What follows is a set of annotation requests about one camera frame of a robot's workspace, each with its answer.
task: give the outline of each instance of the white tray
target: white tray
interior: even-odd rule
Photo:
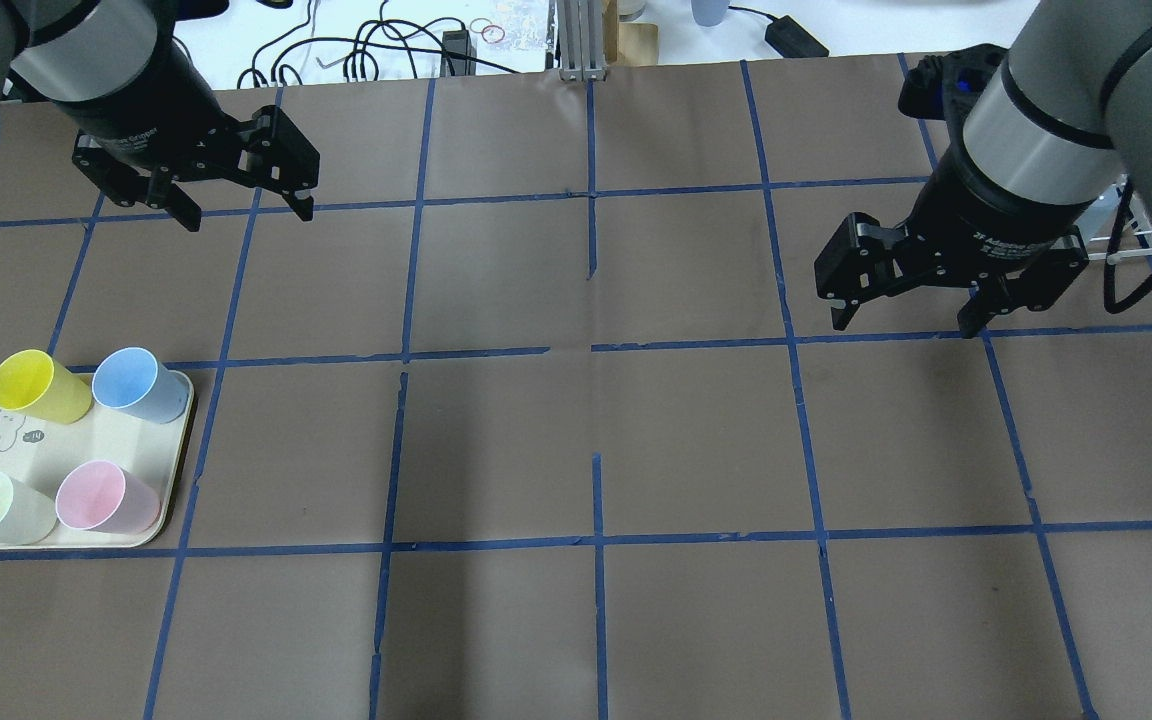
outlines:
[[[99,402],[92,402],[92,409],[69,425],[0,409],[0,470],[13,478],[54,498],[70,470],[89,460],[108,460],[145,480],[161,500],[154,524],[136,535],[97,533],[56,523],[40,541],[0,543],[0,550],[136,547],[159,535],[168,516],[185,430],[194,414],[194,384],[184,373],[174,374],[189,387],[189,400],[185,411],[164,425],[132,418]],[[91,374],[79,377],[91,382]]]

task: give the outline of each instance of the pink cup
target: pink cup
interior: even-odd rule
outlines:
[[[56,491],[56,518],[97,533],[138,533],[159,516],[159,495],[108,460],[91,460],[65,476]]]

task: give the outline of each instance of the cartoon print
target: cartoon print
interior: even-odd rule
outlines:
[[[8,414],[0,407],[0,452],[12,450],[22,425],[24,415]]]

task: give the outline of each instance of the power adapter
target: power adapter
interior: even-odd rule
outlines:
[[[448,29],[444,31],[444,48],[456,55],[444,55],[444,67],[439,69],[440,77],[472,76],[477,65],[471,58],[477,58],[473,51],[473,38],[467,29]]]
[[[820,45],[812,33],[805,31],[794,18],[772,20],[767,35],[763,36],[767,44],[776,50],[782,58],[828,58],[828,47]]]

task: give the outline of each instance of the yellow cup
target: yellow cup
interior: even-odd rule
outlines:
[[[91,406],[92,388],[45,351],[22,350],[0,365],[0,407],[9,414],[68,425]]]

